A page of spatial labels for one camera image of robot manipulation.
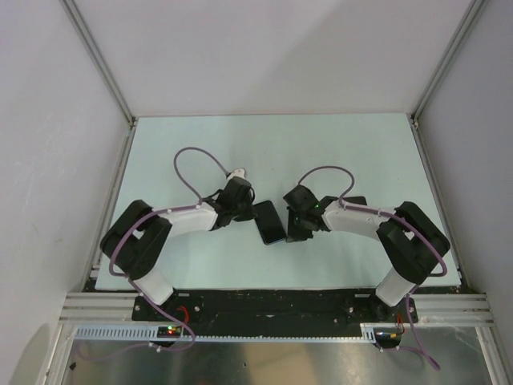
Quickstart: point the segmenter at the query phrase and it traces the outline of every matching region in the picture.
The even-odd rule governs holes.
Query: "white wall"
[[[38,374],[126,130],[59,2],[0,2],[2,384]]]
[[[471,0],[77,0],[138,115],[412,112]]]
[[[420,120],[472,286],[513,359],[513,2],[491,1]]]

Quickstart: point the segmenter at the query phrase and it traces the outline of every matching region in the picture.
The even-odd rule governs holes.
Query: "white panel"
[[[311,168],[337,164],[355,174],[351,194],[369,205],[416,202],[441,228],[410,125],[403,114],[259,115],[142,118],[135,133],[114,220],[136,199],[156,208],[191,205],[196,197],[176,176],[172,160],[184,146],[211,151],[229,169],[244,167],[256,202],[271,200],[287,224],[283,196]],[[225,186],[204,154],[185,152],[180,170],[201,194]],[[340,194],[349,178],[333,170],[305,180],[317,197]],[[458,285],[449,274],[433,286]],[[130,289],[108,273],[103,257],[97,289]],[[391,264],[380,242],[352,233],[316,233],[306,242],[264,245],[254,221],[168,239],[154,269],[176,288],[334,288],[376,286]]]
[[[59,2],[0,2],[0,36],[0,383],[32,384],[127,127]]]
[[[136,115],[411,112],[470,0],[79,0]]]
[[[513,359],[513,2],[484,10],[420,127],[463,268]]]

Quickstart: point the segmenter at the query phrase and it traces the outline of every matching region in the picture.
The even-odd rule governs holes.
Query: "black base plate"
[[[197,335],[236,337],[357,337],[360,323],[395,323],[399,311],[407,320],[405,301],[390,309],[386,319],[376,315],[376,298],[369,290],[176,290],[161,306],[184,320]],[[414,300],[411,313],[418,321]],[[137,297],[133,321],[168,322]]]

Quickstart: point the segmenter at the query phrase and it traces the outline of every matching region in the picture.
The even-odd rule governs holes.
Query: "smartphone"
[[[287,234],[283,229],[280,217],[271,201],[263,201],[253,206],[255,208],[255,223],[266,245],[283,241]]]

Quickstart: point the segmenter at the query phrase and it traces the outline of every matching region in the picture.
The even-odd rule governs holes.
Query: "robotic arm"
[[[100,248],[130,281],[154,303],[161,305],[174,291],[172,284],[155,267],[167,238],[194,231],[217,230],[231,221],[252,220],[255,217],[254,198],[246,171],[239,168],[228,174],[224,189],[204,198],[198,205],[154,212],[144,201],[133,201],[103,237]],[[143,235],[139,238],[130,235],[115,255],[122,237],[149,213],[155,215],[137,227]]]
[[[366,206],[363,197],[347,198],[350,205],[338,197],[324,197],[319,201],[301,184],[284,199],[289,206],[289,242],[306,241],[313,237],[314,231],[320,230],[348,231],[383,244],[392,268],[376,288],[375,295],[387,306],[396,306],[415,286],[421,285],[438,264],[425,242],[393,217],[402,218],[415,228],[440,256],[450,248],[447,238],[412,202],[404,202],[396,209],[381,210]]]

